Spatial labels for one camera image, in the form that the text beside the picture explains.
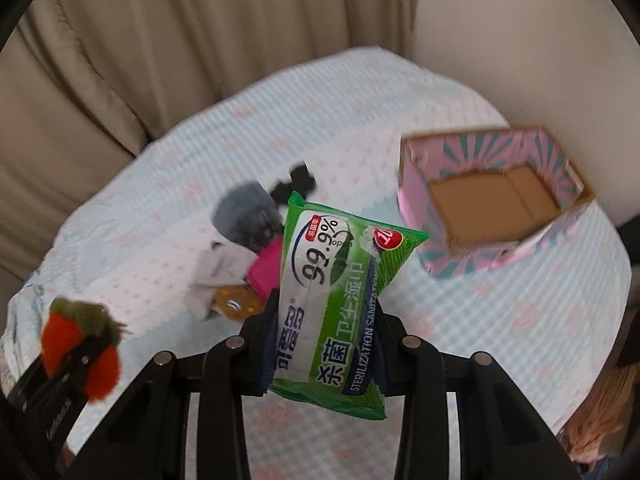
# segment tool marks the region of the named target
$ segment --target open box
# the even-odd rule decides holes
[[[427,231],[418,254],[435,277],[503,266],[553,243],[594,200],[543,126],[402,138],[398,204]]]

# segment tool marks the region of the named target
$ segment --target wall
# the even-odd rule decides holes
[[[544,123],[612,220],[640,212],[640,48],[610,0],[418,0],[415,60]]]

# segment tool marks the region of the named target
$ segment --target brown plush toy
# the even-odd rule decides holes
[[[250,286],[220,286],[213,297],[213,310],[237,322],[264,310],[262,300]]]

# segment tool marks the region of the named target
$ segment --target curtain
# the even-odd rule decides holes
[[[415,0],[34,0],[0,53],[0,266],[179,121],[284,67],[410,46]]]

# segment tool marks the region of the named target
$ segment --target green plastic wrapper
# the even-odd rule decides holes
[[[298,193],[284,229],[276,365],[290,400],[383,420],[372,380],[378,295],[426,233],[360,218]]]

